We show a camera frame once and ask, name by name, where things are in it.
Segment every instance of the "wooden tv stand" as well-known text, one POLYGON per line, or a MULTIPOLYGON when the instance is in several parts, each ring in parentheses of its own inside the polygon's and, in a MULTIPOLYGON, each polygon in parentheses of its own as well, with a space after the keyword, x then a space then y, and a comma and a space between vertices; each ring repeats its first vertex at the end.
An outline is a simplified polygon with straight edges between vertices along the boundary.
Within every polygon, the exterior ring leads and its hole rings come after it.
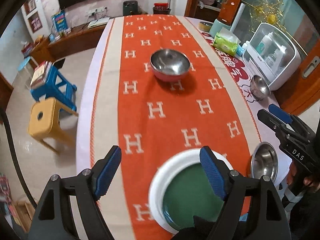
POLYGON ((48 60, 55 62, 71 54, 97 47, 106 25, 88 29, 84 24, 74 27, 67 36, 50 43, 46 37, 30 53, 38 64, 48 60))

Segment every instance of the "stainless steel bowl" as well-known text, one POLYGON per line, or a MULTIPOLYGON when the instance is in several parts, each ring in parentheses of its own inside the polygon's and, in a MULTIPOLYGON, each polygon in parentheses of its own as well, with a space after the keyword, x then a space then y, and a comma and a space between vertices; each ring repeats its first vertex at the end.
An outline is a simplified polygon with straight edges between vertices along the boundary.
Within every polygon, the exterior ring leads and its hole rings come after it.
POLYGON ((155 76, 165 82, 178 81, 190 68, 190 61, 183 53, 173 49, 161 49, 150 58, 155 76))
POLYGON ((254 75, 250 80, 250 90, 259 100, 263 100, 271 94, 268 84, 258 75, 254 75))
POLYGON ((273 146, 262 142, 256 147, 251 159, 251 177, 260 179, 268 175, 275 182, 278 173, 278 157, 273 146))

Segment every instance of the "floor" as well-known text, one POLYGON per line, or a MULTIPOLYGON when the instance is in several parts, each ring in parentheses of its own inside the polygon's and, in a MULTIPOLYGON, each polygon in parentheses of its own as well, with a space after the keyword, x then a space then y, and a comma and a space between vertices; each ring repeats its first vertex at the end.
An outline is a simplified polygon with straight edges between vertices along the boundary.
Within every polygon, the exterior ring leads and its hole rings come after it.
MULTIPOLYGON (((65 78, 77 86, 78 111, 94 51, 95 49, 89 49, 66 57, 63 68, 60 69, 65 78)), ((23 176, 33 197, 39 200, 51 175, 59 174, 61 177, 76 175, 76 150, 57 144, 52 139, 48 140, 60 150, 60 154, 57 155, 28 134, 30 110, 34 100, 25 87, 24 80, 24 77, 17 76, 13 82, 14 90, 6 112, 23 176)), ((60 125, 76 137, 77 117, 62 116, 60 125)), ((4 126, 0 126, 0 172, 4 172, 9 179, 13 200, 26 199, 12 163, 4 126)))

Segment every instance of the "glass door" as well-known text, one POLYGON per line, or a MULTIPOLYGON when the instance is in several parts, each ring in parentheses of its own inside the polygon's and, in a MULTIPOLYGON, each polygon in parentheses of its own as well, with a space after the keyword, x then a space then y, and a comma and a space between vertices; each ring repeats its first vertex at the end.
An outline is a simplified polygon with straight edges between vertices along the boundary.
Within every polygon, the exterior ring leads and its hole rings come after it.
POLYGON ((319 39, 310 19, 295 0, 242 0, 246 5, 234 34, 241 44, 249 41, 262 22, 270 23, 288 36, 303 61, 319 39))

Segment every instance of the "blue plastic stool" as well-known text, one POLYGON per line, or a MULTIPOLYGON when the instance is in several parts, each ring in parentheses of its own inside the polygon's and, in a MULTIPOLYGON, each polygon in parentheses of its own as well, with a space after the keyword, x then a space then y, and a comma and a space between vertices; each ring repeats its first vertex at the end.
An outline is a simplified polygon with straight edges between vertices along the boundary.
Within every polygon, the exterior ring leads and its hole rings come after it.
POLYGON ((72 85, 68 80, 65 79, 64 76, 58 71, 58 69, 54 66, 51 67, 47 81, 41 87, 36 89, 31 89, 31 95, 35 101, 39 102, 39 98, 45 95, 45 99, 54 97, 59 100, 61 103, 72 109, 73 111, 77 111, 76 105, 72 102, 73 91, 76 91, 76 85, 72 85), (61 78, 61 82, 56 84, 57 76, 61 78), (65 94, 59 90, 59 87, 66 85, 65 94))

